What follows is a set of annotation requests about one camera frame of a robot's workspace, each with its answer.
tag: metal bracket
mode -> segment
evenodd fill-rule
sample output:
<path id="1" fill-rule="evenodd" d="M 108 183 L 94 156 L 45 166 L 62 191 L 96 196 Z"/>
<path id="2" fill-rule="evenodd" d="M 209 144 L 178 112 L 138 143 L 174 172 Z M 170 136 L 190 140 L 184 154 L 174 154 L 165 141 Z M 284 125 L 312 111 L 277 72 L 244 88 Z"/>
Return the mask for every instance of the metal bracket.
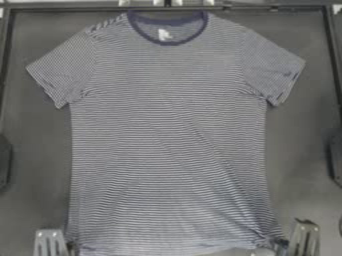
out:
<path id="1" fill-rule="evenodd" d="M 172 6 L 182 6 L 182 0 L 172 0 Z"/>
<path id="2" fill-rule="evenodd" d="M 214 5 L 214 0 L 202 0 L 202 5 L 213 6 Z"/>
<path id="3" fill-rule="evenodd" d="M 164 6 L 162 0 L 153 0 L 153 6 Z"/>
<path id="4" fill-rule="evenodd" d="M 285 256 L 319 255 L 319 227 L 308 220 L 296 220 Z"/>
<path id="5" fill-rule="evenodd" d="M 61 230 L 37 230 L 33 256 L 70 256 Z"/>
<path id="6" fill-rule="evenodd" d="M 130 0 L 118 0 L 118 6 L 130 6 Z"/>

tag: clothing label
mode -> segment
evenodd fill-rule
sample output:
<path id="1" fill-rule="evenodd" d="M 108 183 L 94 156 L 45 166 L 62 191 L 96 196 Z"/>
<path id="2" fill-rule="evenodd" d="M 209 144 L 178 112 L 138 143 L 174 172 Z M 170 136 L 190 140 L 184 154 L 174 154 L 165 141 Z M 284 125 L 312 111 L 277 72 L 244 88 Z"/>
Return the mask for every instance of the clothing label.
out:
<path id="1" fill-rule="evenodd" d="M 172 36 L 169 35 L 169 32 L 164 29 L 157 29 L 157 34 L 158 34 L 158 40 L 165 41 L 168 39 L 172 39 Z"/>

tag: gray surface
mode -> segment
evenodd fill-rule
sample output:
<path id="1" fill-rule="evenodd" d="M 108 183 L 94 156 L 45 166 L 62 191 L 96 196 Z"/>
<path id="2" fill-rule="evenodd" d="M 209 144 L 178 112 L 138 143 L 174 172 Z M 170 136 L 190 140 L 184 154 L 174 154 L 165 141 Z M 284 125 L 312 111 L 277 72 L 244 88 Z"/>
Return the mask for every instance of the gray surface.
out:
<path id="1" fill-rule="evenodd" d="M 70 128 L 23 66 L 109 13 L 18 13 L 6 77 L 2 131 L 13 144 L 11 185 L 0 194 L 0 255 L 31 254 L 33 234 L 66 217 Z M 288 233 L 293 217 L 321 227 L 321 255 L 339 255 L 342 190 L 327 176 L 324 148 L 339 128 L 321 15 L 227 14 L 307 60 L 285 104 L 268 112 L 267 176 L 273 207 Z M 219 253 L 245 255 L 244 253 Z"/>

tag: striped t-shirt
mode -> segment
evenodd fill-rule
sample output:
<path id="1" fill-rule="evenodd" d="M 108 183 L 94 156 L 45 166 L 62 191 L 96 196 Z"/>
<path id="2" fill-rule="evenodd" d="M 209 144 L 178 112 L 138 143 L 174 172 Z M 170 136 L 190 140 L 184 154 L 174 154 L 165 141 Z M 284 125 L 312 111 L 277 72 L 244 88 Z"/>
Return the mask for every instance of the striped t-shirt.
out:
<path id="1" fill-rule="evenodd" d="M 70 109 L 66 235 L 81 256 L 198 255 L 281 237 L 264 119 L 303 65 L 213 14 L 129 11 L 26 67 Z"/>

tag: metal frame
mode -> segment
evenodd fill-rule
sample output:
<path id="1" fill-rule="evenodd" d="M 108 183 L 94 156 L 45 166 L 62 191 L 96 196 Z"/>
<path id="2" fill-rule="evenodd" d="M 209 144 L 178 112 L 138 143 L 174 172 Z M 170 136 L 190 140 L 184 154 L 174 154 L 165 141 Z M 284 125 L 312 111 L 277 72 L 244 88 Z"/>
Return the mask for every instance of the metal frame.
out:
<path id="1" fill-rule="evenodd" d="M 5 77 L 6 77 L 6 69 L 7 69 L 7 59 L 10 53 L 10 41 L 11 41 L 11 30 L 13 30 L 13 19 L 17 12 L 93 12 L 93 11 L 125 11 L 130 8 L 144 10 L 144 11 L 188 11 L 188 10 L 229 10 L 236 12 L 244 11 L 293 11 L 293 12 L 311 12 L 320 11 L 323 14 L 323 24 L 325 28 L 325 40 L 328 45 L 328 54 L 331 59 L 331 67 L 332 67 L 332 76 L 335 82 L 335 90 L 336 90 L 336 100 L 337 100 L 337 110 L 339 117 L 342 120 L 342 59 L 340 59 L 340 50 L 336 36 L 336 28 L 333 23 L 333 11 L 332 11 L 332 3 L 327 1 L 292 1 L 287 0 L 272 2 L 272 4 L 232 4 L 231 2 L 220 1 L 220 4 L 216 6 L 177 6 L 172 7 L 172 1 L 164 1 L 164 7 L 150 7 L 150 6 L 118 6 L 117 1 L 114 2 L 74 2 L 74 3 L 5 3 L 0 4 L 0 8 L 3 8 L 3 16 L 1 22 L 1 38 L 0 38 L 0 106 L 2 101 L 2 91 L 5 86 Z"/>

